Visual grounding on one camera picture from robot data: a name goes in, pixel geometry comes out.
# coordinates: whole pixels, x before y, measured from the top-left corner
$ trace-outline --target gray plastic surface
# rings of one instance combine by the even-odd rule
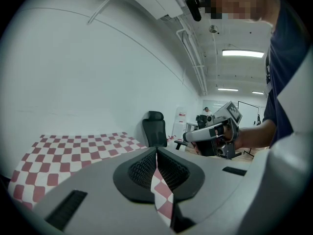
[[[51,190],[34,208],[46,218],[73,190],[87,192],[84,201],[64,229],[68,235],[173,234],[158,215],[154,204],[126,199],[113,183],[113,173],[123,162],[149,150],[142,149],[91,164]]]
[[[180,234],[255,234],[277,224],[310,179],[312,137],[312,133],[292,135],[279,141],[271,151],[258,152],[252,163],[167,149],[200,166],[205,173],[204,184],[195,197],[178,203],[182,216],[196,223]],[[66,234],[175,234],[166,227],[153,204],[127,200],[113,183],[117,166],[147,150],[123,154],[78,171],[49,192],[34,212],[41,218],[47,217],[73,189],[78,189],[88,195],[65,228]],[[227,166],[247,173],[239,176],[222,171]]]
[[[265,166],[266,154],[268,153],[261,152],[264,153],[264,155],[260,154],[253,160],[252,163],[247,163],[197,156],[175,150],[169,151],[190,162],[195,163],[204,171],[205,181],[196,196],[192,199],[178,203],[182,215],[186,218],[190,218],[195,223],[204,221],[228,198],[232,197],[232,193],[236,190],[236,188],[242,184],[244,180],[247,181],[247,178],[249,178],[249,173],[253,173],[253,176],[255,177],[253,182],[259,182],[257,180],[256,174],[259,174],[259,178],[261,178],[263,168]],[[248,170],[248,172],[245,177],[243,177],[222,171],[227,166]],[[252,184],[252,187],[255,187],[250,179],[248,179],[248,182],[249,184]]]

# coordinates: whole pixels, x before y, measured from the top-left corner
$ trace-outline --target hand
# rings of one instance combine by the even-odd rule
[[[233,135],[233,134],[232,134],[232,131],[231,131],[230,127],[229,127],[228,125],[224,125],[224,136],[225,136],[225,140],[226,140],[226,141],[227,141],[227,140],[230,140],[230,139],[232,138],[232,135]],[[238,150],[238,149],[242,148],[242,147],[243,147],[242,144],[243,144],[243,142],[242,142],[241,135],[240,135],[240,131],[239,131],[239,136],[238,136],[238,138],[234,141],[235,150]],[[198,148],[197,144],[196,144],[195,142],[192,142],[192,145],[193,145],[193,147],[194,147],[196,153],[197,153],[198,155],[201,155],[201,152],[199,151],[199,148]]]

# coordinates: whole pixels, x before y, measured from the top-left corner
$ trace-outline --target pipe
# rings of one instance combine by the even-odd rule
[[[181,41],[182,41],[182,43],[183,43],[183,45],[184,45],[184,47],[185,47],[185,49],[186,49],[186,51],[187,51],[187,53],[188,53],[188,56],[189,56],[190,61],[191,61],[191,64],[192,64],[192,67],[194,68],[196,77],[197,77],[198,82],[199,82],[199,84],[200,84],[200,88],[201,88],[202,92],[204,93],[203,84],[202,84],[202,81],[201,81],[201,79],[200,79],[199,72],[198,72],[198,70],[197,70],[196,67],[195,67],[195,59],[194,59],[193,56],[190,54],[189,46],[188,46],[188,44],[185,44],[185,42],[184,42],[185,40],[182,39]]]
[[[186,23],[181,19],[181,17],[178,17],[178,20],[179,20],[179,22],[180,22],[180,24],[181,24],[181,26],[182,26],[183,29],[178,30],[178,31],[176,32],[176,35],[177,35],[178,38],[182,41],[182,39],[181,39],[180,36],[179,36],[179,33],[180,33],[180,32],[183,32],[183,31],[185,31],[185,32],[187,33],[189,42],[190,42],[192,48],[194,49],[194,52],[195,52],[195,54],[196,54],[198,63],[201,65],[201,64],[202,64],[201,58],[200,58],[200,56],[199,56],[199,53],[198,53],[198,50],[197,50],[196,45],[195,45],[195,43],[194,43],[194,40],[193,40],[192,37],[191,37],[192,34],[191,34],[191,32],[190,32],[188,26],[187,26]],[[191,51],[190,51],[189,47],[187,47],[187,46],[189,46],[189,45],[188,45],[188,44],[185,44],[184,42],[183,42],[183,44],[184,44],[184,46],[185,46],[185,49],[187,50],[187,53],[188,53],[188,55],[189,55],[189,58],[192,60],[193,68],[194,68],[194,71],[195,71],[195,73],[196,73],[196,76],[197,76],[198,82],[199,82],[199,84],[200,84],[201,90],[202,90],[203,93],[207,93],[207,86],[206,86],[206,81],[205,81],[204,72],[203,72],[203,70],[201,70],[201,72],[202,72],[202,77],[203,77],[203,79],[201,79],[201,78],[200,78],[201,75],[200,75],[200,73],[199,73],[198,67],[195,66],[196,61],[195,61],[195,59],[193,58],[193,56],[190,54]]]
[[[216,48],[215,36],[213,33],[212,35],[213,35],[213,41],[214,41],[214,47],[215,47],[215,70],[216,70],[215,84],[217,85],[217,79],[218,79],[217,48]]]
[[[89,18],[87,25],[90,25],[92,21],[95,19],[95,17],[100,13],[101,10],[110,2],[111,0],[104,0],[102,4],[99,5],[99,7],[95,10],[93,15]]]
[[[182,77],[182,84],[184,84],[185,76],[186,76],[186,66],[185,66],[185,69],[184,69],[184,75],[183,75],[183,77]]]
[[[197,52],[196,45],[195,45],[195,43],[194,43],[194,40],[191,38],[191,36],[189,36],[189,41],[190,41],[190,43],[191,43],[191,46],[192,46],[192,47],[194,48],[194,50],[195,50],[198,63],[199,63],[200,66],[201,66],[200,68],[201,68],[201,72],[202,72],[204,88],[205,88],[205,92],[207,92],[206,79],[205,79],[205,75],[204,75],[204,72],[203,72],[203,65],[201,65],[201,58],[200,58],[200,56],[199,56],[199,53]]]

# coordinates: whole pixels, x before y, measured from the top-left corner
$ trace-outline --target navy t-shirt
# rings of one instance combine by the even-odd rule
[[[287,5],[281,1],[276,29],[270,40],[269,68],[272,91],[268,95],[263,119],[263,121],[270,119],[276,125],[276,132],[271,145],[293,132],[277,96],[300,67],[309,46],[310,42],[302,33],[295,17],[287,9]]]

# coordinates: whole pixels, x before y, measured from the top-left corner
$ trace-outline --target man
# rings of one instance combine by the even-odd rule
[[[273,145],[293,132],[277,96],[301,65],[310,40],[304,36],[302,24],[288,10],[288,5],[283,0],[205,0],[204,4],[206,7],[211,6],[211,13],[227,13],[228,18],[249,22],[264,21],[272,27],[269,49],[272,90],[268,96],[263,123],[253,128],[241,128],[235,149]],[[226,127],[224,134],[226,138],[230,137]]]
[[[205,109],[203,111],[203,115],[210,116],[210,115],[212,115],[212,112],[209,110],[208,107],[205,107]]]
[[[256,125],[260,125],[260,124],[262,124],[262,123],[261,123],[261,119],[260,119],[260,114],[258,114],[258,121],[257,121]]]

